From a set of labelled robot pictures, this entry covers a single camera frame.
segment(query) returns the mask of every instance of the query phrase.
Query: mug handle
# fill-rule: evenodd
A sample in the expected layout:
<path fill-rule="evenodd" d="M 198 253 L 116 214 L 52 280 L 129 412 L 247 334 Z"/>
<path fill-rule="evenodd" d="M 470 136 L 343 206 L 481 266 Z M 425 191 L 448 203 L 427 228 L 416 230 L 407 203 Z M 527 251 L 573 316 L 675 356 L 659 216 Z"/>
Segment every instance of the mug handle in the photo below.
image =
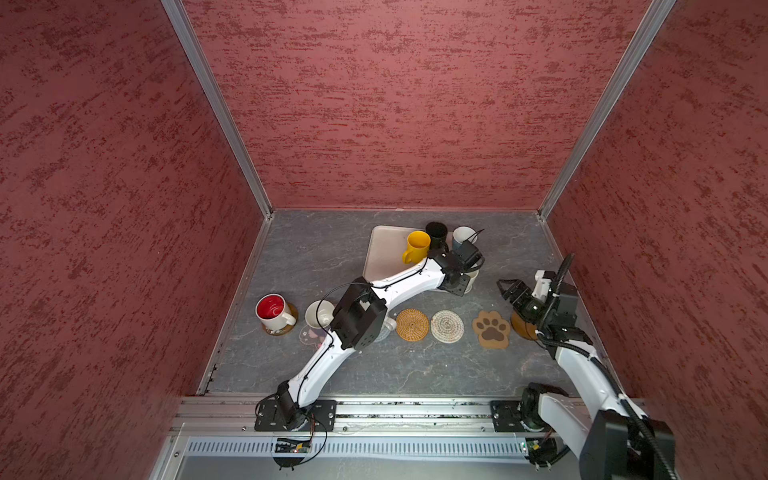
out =
<path fill-rule="evenodd" d="M 293 318 L 293 315 L 291 315 L 290 313 L 283 312 L 283 318 L 286 320 L 287 325 L 296 325 L 296 319 Z"/>

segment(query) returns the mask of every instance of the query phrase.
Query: metal mounting plate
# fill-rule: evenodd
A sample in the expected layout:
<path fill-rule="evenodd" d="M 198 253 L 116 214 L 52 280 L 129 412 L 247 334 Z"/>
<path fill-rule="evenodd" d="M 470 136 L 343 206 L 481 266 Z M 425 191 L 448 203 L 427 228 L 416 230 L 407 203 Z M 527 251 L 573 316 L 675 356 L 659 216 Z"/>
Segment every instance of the metal mounting plate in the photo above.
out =
<path fill-rule="evenodd" d="M 336 422 L 336 400 L 318 400 L 310 406 L 309 413 L 315 415 L 317 421 L 323 424 L 329 432 L 333 431 L 333 424 Z M 261 402 L 253 429 L 256 432 L 288 432 L 288 428 L 280 419 L 276 400 Z M 308 432 L 309 430 L 310 423 L 307 422 L 294 431 Z"/>
<path fill-rule="evenodd" d="M 493 400 L 491 401 L 491 418 L 493 429 L 499 433 L 530 433 L 520 422 L 520 412 L 517 400 Z"/>

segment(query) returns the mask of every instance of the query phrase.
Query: white woven coaster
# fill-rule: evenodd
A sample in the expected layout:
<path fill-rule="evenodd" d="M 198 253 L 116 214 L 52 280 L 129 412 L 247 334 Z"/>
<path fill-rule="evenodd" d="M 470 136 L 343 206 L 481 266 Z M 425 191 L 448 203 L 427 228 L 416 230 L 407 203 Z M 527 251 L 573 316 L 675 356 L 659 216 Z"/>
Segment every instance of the white woven coaster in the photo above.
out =
<path fill-rule="evenodd" d="M 451 310 L 440 310 L 432 317 L 432 335 L 443 343 L 458 342 L 464 335 L 462 318 Z"/>

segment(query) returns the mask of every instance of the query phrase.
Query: black mug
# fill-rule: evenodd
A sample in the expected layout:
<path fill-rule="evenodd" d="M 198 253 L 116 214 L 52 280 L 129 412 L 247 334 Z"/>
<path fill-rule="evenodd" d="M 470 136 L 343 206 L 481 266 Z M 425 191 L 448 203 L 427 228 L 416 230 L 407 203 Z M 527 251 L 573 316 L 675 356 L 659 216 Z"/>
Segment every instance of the black mug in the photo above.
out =
<path fill-rule="evenodd" d="M 448 243 L 445 241 L 445 238 L 448 236 L 448 228 L 444 223 L 429 222 L 424 231 L 429 235 L 430 250 L 448 251 Z"/>

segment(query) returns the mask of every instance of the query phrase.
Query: red textured wall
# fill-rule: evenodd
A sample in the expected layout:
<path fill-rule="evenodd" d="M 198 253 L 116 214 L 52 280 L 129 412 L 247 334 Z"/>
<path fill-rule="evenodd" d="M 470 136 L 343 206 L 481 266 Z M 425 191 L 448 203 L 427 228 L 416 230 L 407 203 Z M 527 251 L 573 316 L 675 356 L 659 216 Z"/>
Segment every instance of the red textured wall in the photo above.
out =
<path fill-rule="evenodd" d="M 0 35 L 0 478 L 144 480 L 260 214 L 159 1 Z"/>
<path fill-rule="evenodd" d="M 276 207 L 536 209 L 649 0 L 188 0 Z"/>
<path fill-rule="evenodd" d="M 678 0 L 551 217 L 685 478 L 768 478 L 766 25 Z"/>

